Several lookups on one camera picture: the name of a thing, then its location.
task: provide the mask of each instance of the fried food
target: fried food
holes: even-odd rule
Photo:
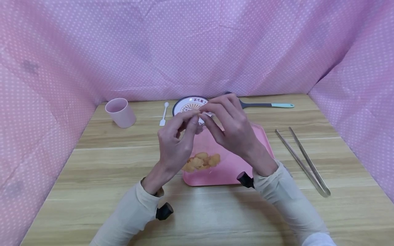
[[[185,172],[194,172],[194,170],[205,170],[215,167],[220,162],[220,155],[214,154],[209,156],[206,152],[200,152],[190,157],[187,163],[182,167]]]

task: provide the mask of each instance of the pink tray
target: pink tray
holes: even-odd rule
[[[274,158],[264,129],[253,123],[252,128],[257,139],[259,139],[267,148],[269,154]],[[207,129],[204,129],[202,133],[196,135],[194,138],[194,147],[191,156],[199,152],[206,152],[208,155],[218,153],[220,154],[221,162],[216,167],[207,170],[195,171],[193,173],[183,172],[183,180],[190,186],[240,184],[237,176],[244,171],[252,177],[252,167],[241,157],[218,145]]]

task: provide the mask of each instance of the teal spatula handle tip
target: teal spatula handle tip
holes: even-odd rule
[[[293,108],[294,104],[271,104],[273,107]]]

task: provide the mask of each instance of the wood grain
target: wood grain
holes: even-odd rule
[[[242,98],[287,102],[293,109],[247,108],[261,124],[273,152],[316,207],[338,245],[392,245],[394,206],[307,95]],[[130,103],[137,122],[118,128],[98,106],[22,245],[88,245],[122,195],[146,176],[159,158],[157,131],[164,102]],[[170,108],[175,101],[170,101]],[[274,131],[300,157],[291,126],[332,196],[321,197]],[[278,213],[240,185],[189,187],[177,174],[164,187],[175,213],[148,223],[130,245],[295,245]]]

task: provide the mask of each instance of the wrist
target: wrist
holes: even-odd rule
[[[278,169],[275,160],[258,140],[242,158],[263,177],[272,175]]]
[[[162,165],[157,163],[141,182],[141,185],[147,193],[155,195],[172,177],[173,175],[168,170],[164,170]]]

